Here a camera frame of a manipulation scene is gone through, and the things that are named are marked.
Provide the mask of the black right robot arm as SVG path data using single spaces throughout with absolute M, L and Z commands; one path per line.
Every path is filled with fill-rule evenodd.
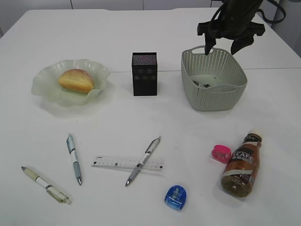
M 262 36 L 263 24 L 252 22 L 261 0 L 224 0 L 223 4 L 208 22 L 199 23 L 198 36 L 205 36 L 205 54 L 216 45 L 216 40 L 232 40 L 230 51 L 234 55 L 254 42 L 254 35 Z

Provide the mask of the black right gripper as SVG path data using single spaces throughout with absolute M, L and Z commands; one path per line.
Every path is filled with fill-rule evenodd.
M 205 55 L 207 56 L 216 45 L 216 39 L 226 38 L 234 40 L 231 45 L 231 54 L 254 42 L 254 35 L 262 36 L 265 33 L 263 24 L 252 22 L 247 16 L 234 14 L 229 16 L 223 9 L 217 10 L 210 21 L 199 23 L 197 34 L 205 34 Z

